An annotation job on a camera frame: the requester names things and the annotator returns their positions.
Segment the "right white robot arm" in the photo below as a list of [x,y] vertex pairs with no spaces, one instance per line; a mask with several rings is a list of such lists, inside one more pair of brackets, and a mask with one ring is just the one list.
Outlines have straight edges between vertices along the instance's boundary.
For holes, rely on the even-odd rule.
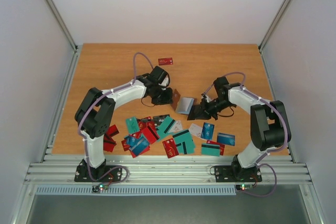
[[230,106],[238,106],[250,116],[248,146],[235,155],[228,172],[235,181],[257,173],[260,162],[268,155],[288,146],[291,131],[286,109],[281,101],[269,101],[249,91],[243,83],[229,83],[226,76],[213,82],[217,98],[202,94],[200,104],[193,105],[188,120],[218,119],[218,113]]

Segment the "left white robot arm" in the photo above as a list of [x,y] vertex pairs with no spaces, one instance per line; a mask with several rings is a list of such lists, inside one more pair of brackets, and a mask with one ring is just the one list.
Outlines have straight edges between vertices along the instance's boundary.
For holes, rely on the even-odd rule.
[[90,179],[100,181],[108,174],[103,136],[110,127],[115,109],[145,97],[150,97],[154,105],[171,104],[173,91],[169,84],[168,72],[156,66],[150,73],[135,76],[121,86],[108,90],[89,89],[75,114],[75,120],[85,147],[84,171]]

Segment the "brown leather card holder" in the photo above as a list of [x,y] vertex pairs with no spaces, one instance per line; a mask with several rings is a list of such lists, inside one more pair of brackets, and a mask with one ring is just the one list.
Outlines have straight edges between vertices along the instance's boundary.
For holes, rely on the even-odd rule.
[[182,97],[180,93],[174,89],[172,100],[173,103],[171,104],[171,107],[173,108],[173,111],[178,114],[189,115],[196,98]]

